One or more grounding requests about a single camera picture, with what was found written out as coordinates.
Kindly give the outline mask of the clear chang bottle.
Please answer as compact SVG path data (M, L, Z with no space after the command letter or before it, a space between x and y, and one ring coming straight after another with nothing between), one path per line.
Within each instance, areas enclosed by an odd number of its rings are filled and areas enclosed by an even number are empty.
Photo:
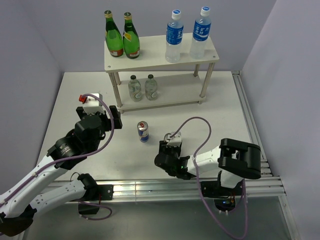
M149 101L154 101L158 97L158 84L153 74L149 74L144 85L145 96Z
M129 90L130 98L134 102L139 102L142 99L141 83L138 81L135 75L130 76L130 81L128 83L128 90Z

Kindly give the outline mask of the small pocari sweat bottle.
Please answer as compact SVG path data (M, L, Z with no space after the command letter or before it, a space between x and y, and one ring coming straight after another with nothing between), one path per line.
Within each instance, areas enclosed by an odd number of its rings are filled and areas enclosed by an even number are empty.
M181 11L174 9L171 14L171 20L167 23L165 59L169 63L176 63L181 57L180 48L184 31L184 24L182 23L181 17Z

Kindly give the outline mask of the large pocari sweat bottle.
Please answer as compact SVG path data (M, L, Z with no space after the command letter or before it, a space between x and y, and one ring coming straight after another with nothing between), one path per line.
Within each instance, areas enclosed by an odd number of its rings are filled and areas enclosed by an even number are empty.
M212 23L210 11L211 9L208 6L203 6L200 10L199 17L194 21L189 55L196 60L202 59L205 55L205 46Z

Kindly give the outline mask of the red bull can front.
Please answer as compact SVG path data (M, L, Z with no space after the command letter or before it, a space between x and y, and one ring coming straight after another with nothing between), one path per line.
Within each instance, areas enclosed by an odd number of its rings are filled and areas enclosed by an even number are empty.
M165 136L164 136L164 138L163 138L163 140L164 140L165 142L167 142L167 143L170 142L171 139L172 139L172 135L173 135L172 132L166 133Z

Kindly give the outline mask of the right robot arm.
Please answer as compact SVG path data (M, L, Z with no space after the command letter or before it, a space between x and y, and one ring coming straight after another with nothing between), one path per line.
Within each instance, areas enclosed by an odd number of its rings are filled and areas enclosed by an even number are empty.
M181 156L181 140L162 140L154 164L169 176L191 180L217 174L216 189L229 194L243 179L261 178L261 148L253 143L223 138L220 145L196 156Z

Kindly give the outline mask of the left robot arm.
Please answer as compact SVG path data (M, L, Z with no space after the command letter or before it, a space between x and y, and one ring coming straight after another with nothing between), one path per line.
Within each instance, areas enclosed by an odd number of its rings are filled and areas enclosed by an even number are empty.
M123 124L117 107L76 109L80 118L64 137L47 151L42 161L19 183L0 196L0 233L9 237L24 232L34 218L69 201L84 204L99 194L97 182L88 173L55 190L43 190L89 155L94 155L106 132Z

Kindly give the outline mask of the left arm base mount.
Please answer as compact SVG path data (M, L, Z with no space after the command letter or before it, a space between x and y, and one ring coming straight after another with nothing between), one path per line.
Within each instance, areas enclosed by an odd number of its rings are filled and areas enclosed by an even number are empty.
M90 190L81 199L83 202L101 205L103 201L111 201L113 199L114 186L112 184L99 184L95 190ZM99 206L92 206L78 202L77 211L81 217L95 216L100 210Z

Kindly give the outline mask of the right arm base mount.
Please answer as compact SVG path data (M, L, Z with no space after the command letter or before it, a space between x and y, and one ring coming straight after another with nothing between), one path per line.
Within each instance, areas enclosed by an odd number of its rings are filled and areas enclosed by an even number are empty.
M220 213L231 213L244 198L244 180L234 188L222 187L218 181L201 181L200 189L203 197L214 199L214 205Z

